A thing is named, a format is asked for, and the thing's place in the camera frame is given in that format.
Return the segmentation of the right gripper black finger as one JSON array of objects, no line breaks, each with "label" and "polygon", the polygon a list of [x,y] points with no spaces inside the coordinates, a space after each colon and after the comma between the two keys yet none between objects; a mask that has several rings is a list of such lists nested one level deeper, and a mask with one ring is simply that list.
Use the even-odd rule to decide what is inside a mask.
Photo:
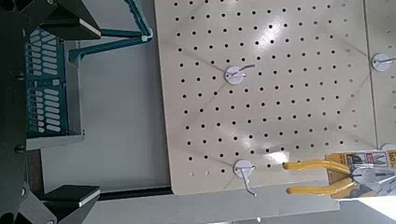
[{"label": "right gripper black finger", "polygon": [[18,0],[28,25],[63,40],[95,40],[100,28],[82,0]]},{"label": "right gripper black finger", "polygon": [[82,224],[100,198],[98,186],[63,185],[36,196],[27,193],[18,213],[18,224]]}]

